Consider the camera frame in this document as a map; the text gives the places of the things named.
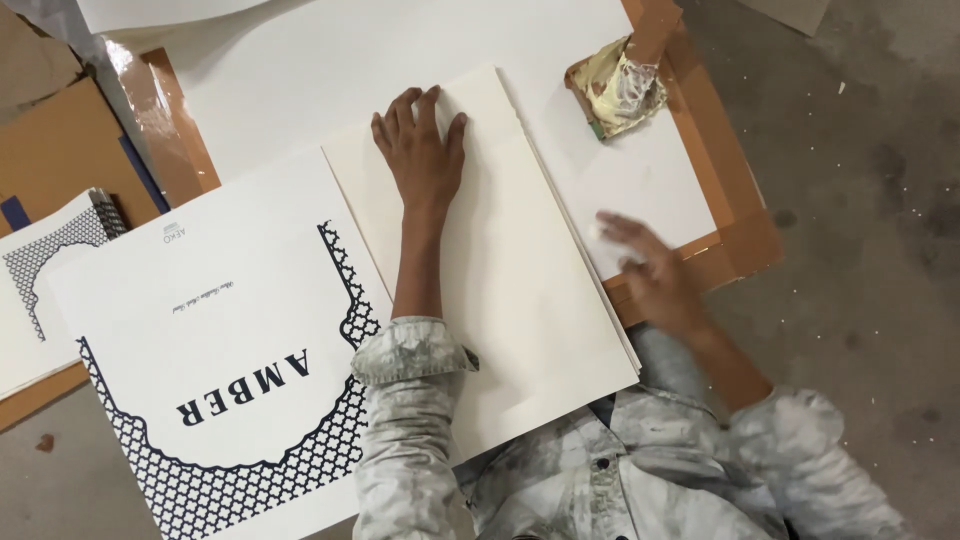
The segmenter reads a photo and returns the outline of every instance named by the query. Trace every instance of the person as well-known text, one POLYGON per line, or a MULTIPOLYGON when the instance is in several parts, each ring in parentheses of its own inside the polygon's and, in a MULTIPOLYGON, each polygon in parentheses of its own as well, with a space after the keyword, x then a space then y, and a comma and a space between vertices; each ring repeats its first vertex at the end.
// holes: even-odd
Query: person
POLYGON ((458 487, 483 539, 913 538, 838 445, 840 412, 774 387, 710 320, 678 257, 608 212, 606 237, 646 258, 621 261, 649 321, 629 330, 642 383, 451 469, 451 394, 478 361, 443 320, 441 235, 468 120, 458 114, 444 142, 439 95, 410 88, 372 120, 404 212, 393 320, 353 361, 370 392, 355 539, 453 538, 458 487), (700 370, 733 412, 728 430, 704 405, 700 370))

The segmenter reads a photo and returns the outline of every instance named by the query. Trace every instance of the tie-dye shirt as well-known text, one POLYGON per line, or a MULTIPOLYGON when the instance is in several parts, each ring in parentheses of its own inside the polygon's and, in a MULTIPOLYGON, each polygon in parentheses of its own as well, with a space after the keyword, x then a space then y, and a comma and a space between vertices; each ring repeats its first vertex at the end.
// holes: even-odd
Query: tie-dye shirt
MULTIPOLYGON (((457 377, 479 368, 443 321, 403 317, 366 342, 353 371, 370 427, 354 473, 357 540, 453 539, 447 508, 457 377)), ((602 422, 580 408, 504 448, 459 487, 481 539, 912 539, 838 446, 822 395, 778 388, 723 430, 683 396, 635 385, 602 422)))

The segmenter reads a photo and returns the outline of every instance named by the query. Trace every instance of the aeko logo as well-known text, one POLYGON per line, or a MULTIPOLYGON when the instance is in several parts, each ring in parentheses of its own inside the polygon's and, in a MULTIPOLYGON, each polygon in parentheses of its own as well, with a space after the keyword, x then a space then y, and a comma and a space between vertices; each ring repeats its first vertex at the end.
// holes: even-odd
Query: aeko logo
POLYGON ((171 223, 163 228, 163 243, 169 244, 170 242, 180 238, 186 234, 186 229, 181 229, 180 225, 177 222, 171 223))

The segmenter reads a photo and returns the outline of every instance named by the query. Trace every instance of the hand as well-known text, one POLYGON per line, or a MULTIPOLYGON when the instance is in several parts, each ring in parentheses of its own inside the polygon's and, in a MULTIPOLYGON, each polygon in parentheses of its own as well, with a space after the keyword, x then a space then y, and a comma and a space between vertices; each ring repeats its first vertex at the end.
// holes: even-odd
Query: hand
POLYGON ((437 130, 439 97, 439 86, 426 92, 407 88, 385 116, 373 114, 373 141, 394 173, 403 200, 404 229, 426 228, 428 233, 438 233, 460 188, 467 116, 461 112, 453 118, 444 144, 437 130), (415 101, 420 112, 416 121, 415 101))
POLYGON ((713 325, 700 294, 684 272, 680 258, 663 245, 642 223, 606 212, 597 212, 604 236, 625 244, 647 261, 620 260, 620 269, 643 316, 655 327, 682 341, 693 339, 713 325))

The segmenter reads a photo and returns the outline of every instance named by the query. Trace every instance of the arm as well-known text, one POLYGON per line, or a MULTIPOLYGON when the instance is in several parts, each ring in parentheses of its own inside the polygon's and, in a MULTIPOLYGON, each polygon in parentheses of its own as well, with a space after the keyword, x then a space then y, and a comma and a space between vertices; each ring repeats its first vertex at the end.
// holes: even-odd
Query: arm
POLYGON ((440 319, 441 237, 460 185, 466 118, 454 119, 443 144, 434 115, 439 94, 436 86, 410 88, 371 125, 404 215, 393 321, 353 359, 354 376, 369 387, 369 428, 355 471, 356 539, 453 538, 446 518, 457 487, 448 463, 452 387, 458 372, 477 365, 440 319))
POLYGON ((646 261, 621 261, 643 315, 681 340, 731 412, 731 436, 742 461, 770 488, 802 538, 912 538, 883 491, 838 441, 843 417, 809 391, 774 389, 707 316, 680 259, 645 226, 608 212, 597 218, 606 238, 646 261))

